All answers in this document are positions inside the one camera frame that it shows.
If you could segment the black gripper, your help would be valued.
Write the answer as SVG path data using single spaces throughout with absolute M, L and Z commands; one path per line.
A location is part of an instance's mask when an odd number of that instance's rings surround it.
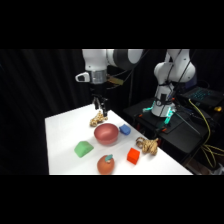
M 93 104 L 96 110 L 102 109 L 103 116 L 106 117 L 109 110 L 109 100 L 106 97 L 107 95 L 107 84 L 91 84 L 90 85 L 91 94 L 93 96 Z

